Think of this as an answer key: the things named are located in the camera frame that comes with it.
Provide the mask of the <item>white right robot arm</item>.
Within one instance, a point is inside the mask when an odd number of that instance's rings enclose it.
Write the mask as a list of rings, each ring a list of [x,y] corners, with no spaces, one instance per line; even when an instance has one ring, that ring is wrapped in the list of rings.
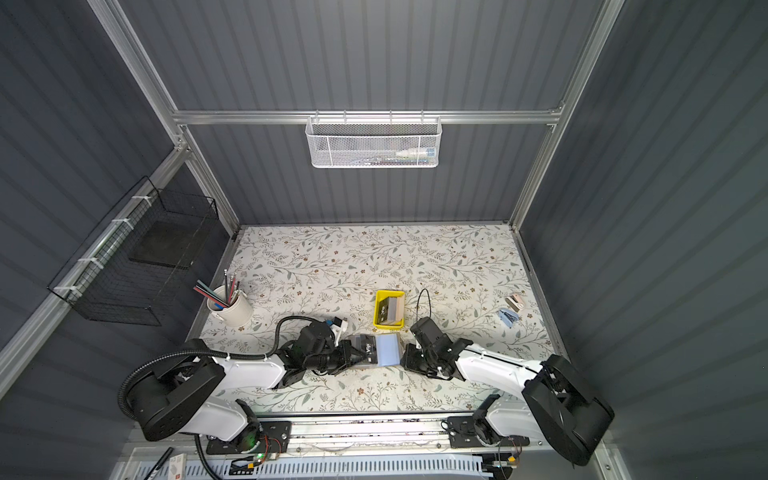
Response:
[[[445,420],[454,448],[523,446],[542,441],[573,465],[585,466],[615,418],[612,407],[563,356],[512,358],[472,341],[455,341],[429,317],[411,328],[401,366],[435,380],[494,388],[470,415]]]

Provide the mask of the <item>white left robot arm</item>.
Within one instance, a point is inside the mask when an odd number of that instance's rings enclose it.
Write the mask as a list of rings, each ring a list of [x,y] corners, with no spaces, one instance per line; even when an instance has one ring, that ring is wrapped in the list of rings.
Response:
[[[184,343],[131,372],[119,387],[121,412],[136,421],[148,441],[174,434],[210,437],[249,452],[270,438],[243,399],[226,401],[220,392],[238,388],[279,390],[308,371],[336,375],[362,363],[365,351],[342,338],[347,321],[298,316],[298,337],[274,340],[265,353],[214,350],[201,339]]]

